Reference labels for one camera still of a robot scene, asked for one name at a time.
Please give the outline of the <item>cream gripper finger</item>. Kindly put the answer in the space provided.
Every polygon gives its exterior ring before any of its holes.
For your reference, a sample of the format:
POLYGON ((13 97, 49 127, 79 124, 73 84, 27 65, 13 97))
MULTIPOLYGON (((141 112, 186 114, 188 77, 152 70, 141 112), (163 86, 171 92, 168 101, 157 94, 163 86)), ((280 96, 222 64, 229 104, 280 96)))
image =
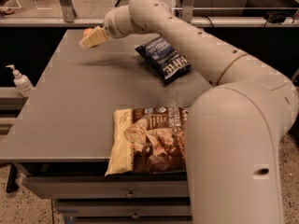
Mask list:
POLYGON ((89 49, 105 42, 107 42, 106 31, 100 26, 96 26, 87 36, 82 37, 79 44, 82 48, 89 49))

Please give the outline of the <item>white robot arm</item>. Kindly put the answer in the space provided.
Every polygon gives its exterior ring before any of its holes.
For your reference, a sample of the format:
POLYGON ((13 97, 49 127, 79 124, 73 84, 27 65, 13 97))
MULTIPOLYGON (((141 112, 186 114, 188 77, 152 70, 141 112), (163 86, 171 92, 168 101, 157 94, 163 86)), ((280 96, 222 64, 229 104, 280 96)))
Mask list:
POLYGON ((80 45, 141 33, 161 35, 212 85, 193 103, 185 128, 193 224, 284 224, 278 145, 298 115, 292 82, 175 17, 161 0, 112 9, 80 45))

